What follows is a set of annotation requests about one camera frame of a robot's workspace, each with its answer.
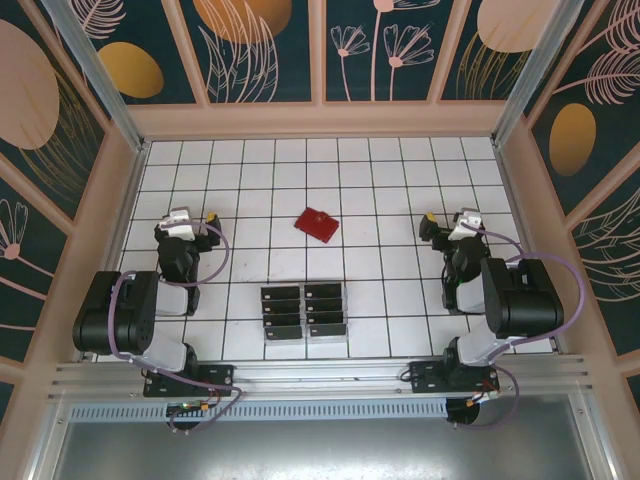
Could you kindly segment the aluminium mounting rail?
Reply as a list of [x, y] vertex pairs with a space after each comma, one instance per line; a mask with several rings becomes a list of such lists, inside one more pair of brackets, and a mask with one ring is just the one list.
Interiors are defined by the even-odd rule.
[[[247, 400], [308, 400], [408, 397], [400, 374], [411, 360], [234, 361], [233, 383]], [[513, 374], [523, 395], [573, 394], [595, 386], [576, 355], [506, 355], [497, 365]], [[56, 368], [50, 400], [141, 401], [140, 370], [119, 362], [67, 363]]]

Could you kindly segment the grey metal panel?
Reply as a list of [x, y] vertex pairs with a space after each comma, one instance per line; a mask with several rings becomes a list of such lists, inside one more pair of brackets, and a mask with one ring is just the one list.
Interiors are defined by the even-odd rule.
[[589, 415], [525, 397], [504, 426], [438, 418], [238, 420], [192, 435], [60, 412], [33, 480], [619, 480]]

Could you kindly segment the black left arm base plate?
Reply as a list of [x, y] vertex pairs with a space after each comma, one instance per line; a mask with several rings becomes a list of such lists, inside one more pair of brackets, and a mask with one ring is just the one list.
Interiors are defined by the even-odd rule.
[[[210, 395], [204, 387], [194, 386], [153, 372], [146, 372], [143, 385], [145, 398], [205, 398]], [[231, 386], [233, 384], [234, 367], [232, 365], [199, 365], [193, 375], [187, 375], [191, 380]]]

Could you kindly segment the tray of black blocks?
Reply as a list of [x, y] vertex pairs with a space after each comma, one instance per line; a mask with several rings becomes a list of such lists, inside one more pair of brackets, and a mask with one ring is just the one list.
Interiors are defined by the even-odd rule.
[[[338, 281], [318, 281], [318, 282], [311, 282], [311, 283], [325, 283], [325, 282], [338, 282]], [[304, 285], [307, 283], [290, 283], [290, 284], [270, 284], [270, 285], [264, 285], [264, 286], [283, 286], [283, 285], [298, 285], [300, 287], [300, 306], [301, 306], [301, 312], [300, 317], [301, 317], [301, 324], [300, 326], [302, 327], [302, 333], [303, 333], [303, 337], [299, 340], [285, 340], [285, 341], [269, 341], [265, 338], [265, 331], [264, 331], [264, 339], [266, 343], [277, 343], [277, 344], [286, 344], [286, 343], [302, 343], [303, 341], [307, 342], [307, 341], [311, 341], [311, 342], [331, 342], [331, 341], [344, 341], [347, 336], [348, 336], [348, 314], [347, 314], [347, 292], [346, 292], [346, 286], [343, 282], [340, 282], [342, 284], [342, 289], [343, 289], [343, 296], [341, 297], [343, 299], [343, 307], [344, 307], [344, 317], [345, 317], [345, 322], [343, 324], [347, 325], [347, 334], [343, 337], [325, 337], [325, 338], [311, 338], [308, 334], [307, 328], [309, 325], [313, 325], [313, 324], [308, 324], [306, 322], [306, 311], [305, 311], [305, 296], [304, 296]]]

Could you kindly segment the aluminium table side rail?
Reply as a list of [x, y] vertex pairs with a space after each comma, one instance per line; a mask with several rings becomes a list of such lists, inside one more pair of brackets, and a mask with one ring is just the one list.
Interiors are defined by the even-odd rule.
[[574, 275], [566, 267], [571, 262], [566, 233], [561, 225], [561, 208], [544, 161], [529, 132], [513, 132], [499, 150], [507, 175], [510, 198], [517, 210], [517, 227], [525, 248], [553, 254], [544, 264], [564, 307], [565, 318], [575, 312], [579, 297]]
[[81, 247], [79, 302], [96, 272], [119, 268], [148, 153], [146, 145], [137, 150], [115, 131], [101, 145], [76, 217]]

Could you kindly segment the red leather card holder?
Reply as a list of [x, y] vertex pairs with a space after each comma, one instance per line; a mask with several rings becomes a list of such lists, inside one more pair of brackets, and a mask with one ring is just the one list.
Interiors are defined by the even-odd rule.
[[311, 207], [307, 207], [294, 223], [296, 229], [324, 244], [329, 243], [339, 225], [339, 221], [326, 212]]

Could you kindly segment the aluminium frame post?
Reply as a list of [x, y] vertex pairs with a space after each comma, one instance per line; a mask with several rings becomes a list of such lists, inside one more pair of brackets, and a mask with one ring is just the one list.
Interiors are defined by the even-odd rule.
[[517, 78], [491, 134], [492, 145], [501, 149], [521, 118], [533, 93], [542, 82], [563, 42], [579, 17], [584, 0], [559, 0], [532, 53]]
[[115, 125], [135, 153], [142, 151], [144, 139], [120, 93], [116, 90], [107, 70], [99, 59], [93, 44], [83, 32], [67, 0], [42, 0], [52, 21], [83, 67], [89, 82], [111, 115]]

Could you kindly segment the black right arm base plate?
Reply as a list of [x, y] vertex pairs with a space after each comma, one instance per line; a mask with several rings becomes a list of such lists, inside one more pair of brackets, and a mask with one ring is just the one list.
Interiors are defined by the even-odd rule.
[[414, 393], [480, 393], [500, 390], [494, 368], [462, 364], [448, 367], [443, 361], [411, 362], [409, 383]]

